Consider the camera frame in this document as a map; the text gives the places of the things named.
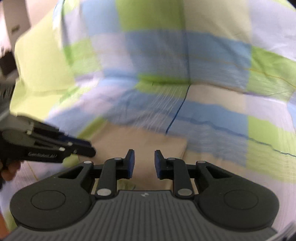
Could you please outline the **person's left hand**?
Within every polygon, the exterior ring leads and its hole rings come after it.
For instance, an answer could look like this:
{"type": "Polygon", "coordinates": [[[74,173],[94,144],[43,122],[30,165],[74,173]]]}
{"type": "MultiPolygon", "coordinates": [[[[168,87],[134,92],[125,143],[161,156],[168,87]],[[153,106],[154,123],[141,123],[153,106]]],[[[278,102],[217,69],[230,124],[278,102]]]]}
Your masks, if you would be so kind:
{"type": "Polygon", "coordinates": [[[1,171],[1,177],[4,181],[11,181],[15,178],[16,173],[21,168],[23,161],[10,161],[8,166],[1,171]]]}

